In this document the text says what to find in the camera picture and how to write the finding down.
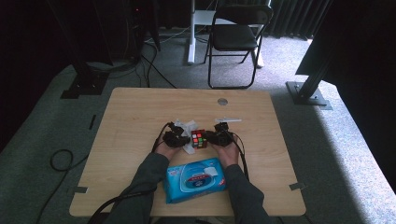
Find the blue box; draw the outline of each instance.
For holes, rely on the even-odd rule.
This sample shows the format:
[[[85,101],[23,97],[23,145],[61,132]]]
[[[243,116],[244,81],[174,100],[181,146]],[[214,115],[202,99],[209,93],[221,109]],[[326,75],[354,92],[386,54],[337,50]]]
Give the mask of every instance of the blue box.
[[[166,203],[181,203],[225,189],[225,178],[218,158],[171,166],[163,181]]]

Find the small circular sticker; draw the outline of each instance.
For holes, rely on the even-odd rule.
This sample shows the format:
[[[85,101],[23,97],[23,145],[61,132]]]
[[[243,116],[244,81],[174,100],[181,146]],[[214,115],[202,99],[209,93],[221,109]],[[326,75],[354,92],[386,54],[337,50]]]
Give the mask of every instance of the small circular sticker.
[[[219,103],[219,105],[227,105],[228,101],[224,98],[219,98],[218,103]]]

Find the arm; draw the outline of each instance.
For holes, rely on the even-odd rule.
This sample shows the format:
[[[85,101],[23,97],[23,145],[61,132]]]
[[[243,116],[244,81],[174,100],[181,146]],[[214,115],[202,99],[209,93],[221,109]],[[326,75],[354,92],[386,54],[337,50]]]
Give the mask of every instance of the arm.
[[[173,155],[180,148],[170,148],[165,143],[159,144],[155,153],[150,153],[140,164],[131,185],[121,195],[155,189],[165,179],[166,169]],[[104,223],[149,223],[149,214],[154,193],[122,200],[115,203]]]
[[[238,165],[239,150],[236,144],[231,143],[226,147],[212,145],[212,147],[218,152],[221,166],[224,169],[235,223],[271,223],[271,219],[262,207],[264,194],[248,182]]]

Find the metal stand base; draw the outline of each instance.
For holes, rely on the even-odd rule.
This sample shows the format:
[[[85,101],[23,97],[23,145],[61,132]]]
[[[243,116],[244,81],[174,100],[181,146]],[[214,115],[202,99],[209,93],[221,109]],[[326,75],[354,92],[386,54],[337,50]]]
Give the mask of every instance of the metal stand base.
[[[76,76],[69,90],[62,93],[61,99],[77,99],[80,95],[100,95],[106,85],[109,73],[92,72],[95,79],[92,84],[80,85],[79,76]]]
[[[322,110],[332,110],[330,102],[323,98],[319,89],[316,89],[308,99],[300,98],[299,91],[303,85],[303,82],[286,82],[291,98],[296,105],[318,105]]]

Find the table top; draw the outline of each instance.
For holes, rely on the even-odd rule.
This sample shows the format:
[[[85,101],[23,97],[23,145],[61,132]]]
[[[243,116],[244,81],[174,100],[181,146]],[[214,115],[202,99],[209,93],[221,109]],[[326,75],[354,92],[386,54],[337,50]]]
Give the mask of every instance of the table top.
[[[218,99],[226,99],[220,105]],[[214,131],[215,119],[229,122],[230,132],[242,139],[250,182],[260,189],[263,207],[270,216],[300,216],[305,205],[297,183],[271,97],[265,91],[116,88],[110,97],[90,156],[78,183],[86,193],[75,193],[70,214],[91,216],[127,186],[155,138],[169,121],[194,120],[198,129]],[[188,155],[180,151],[170,165],[217,157],[211,146]],[[233,216],[228,191],[216,192],[183,203],[166,204],[163,183],[155,192],[153,217]]]

